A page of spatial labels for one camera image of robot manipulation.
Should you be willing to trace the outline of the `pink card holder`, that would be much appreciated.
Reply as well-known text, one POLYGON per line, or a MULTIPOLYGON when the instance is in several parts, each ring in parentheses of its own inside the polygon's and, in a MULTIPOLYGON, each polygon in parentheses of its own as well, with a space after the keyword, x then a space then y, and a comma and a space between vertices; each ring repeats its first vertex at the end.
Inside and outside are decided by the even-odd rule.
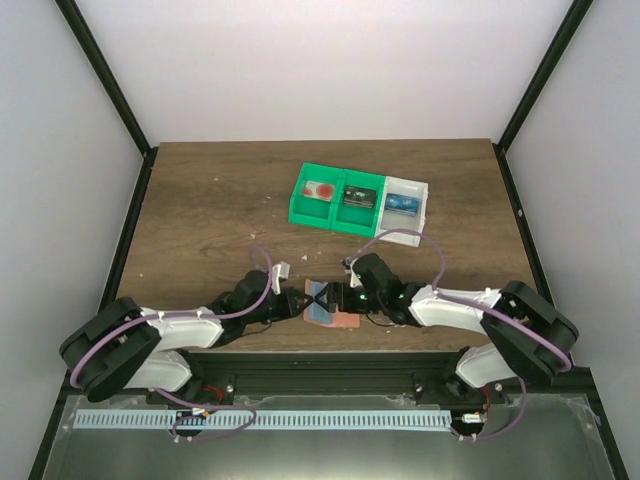
MULTIPOLYGON (((312 281, 314 280, 305 280, 304 291, 306 294, 311 295, 312 281)), ((340 312, 331 314, 315 303, 305 310, 302 318, 307 323, 325 328, 355 329, 360 326, 359 314, 347 314, 340 312)))

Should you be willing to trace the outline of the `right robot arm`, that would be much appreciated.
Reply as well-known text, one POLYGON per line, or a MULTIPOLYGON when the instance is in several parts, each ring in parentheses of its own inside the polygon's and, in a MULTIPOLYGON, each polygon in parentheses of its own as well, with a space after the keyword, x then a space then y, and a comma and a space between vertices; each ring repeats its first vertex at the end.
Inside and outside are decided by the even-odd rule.
POLYGON ((462 348, 444 373, 444 388, 455 398, 512 378, 548 387, 573 366, 577 328, 523 282, 479 291, 404 282, 375 253, 346 270, 346 282, 306 281, 306 320, 344 327, 349 319, 380 313, 395 326, 447 327, 487 338, 482 346, 462 348))

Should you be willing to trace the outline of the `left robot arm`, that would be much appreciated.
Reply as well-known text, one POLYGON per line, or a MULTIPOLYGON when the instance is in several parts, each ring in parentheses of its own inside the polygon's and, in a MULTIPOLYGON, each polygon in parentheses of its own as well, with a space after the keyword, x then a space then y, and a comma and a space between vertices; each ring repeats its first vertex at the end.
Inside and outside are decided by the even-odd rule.
POLYGON ((305 291, 284 287, 286 278, 279 266, 252 270, 233 290, 191 310, 156 310, 118 298, 61 344, 69 382, 91 402, 125 389, 194 389, 188 349, 225 346, 251 324, 293 319, 313 303, 305 291))

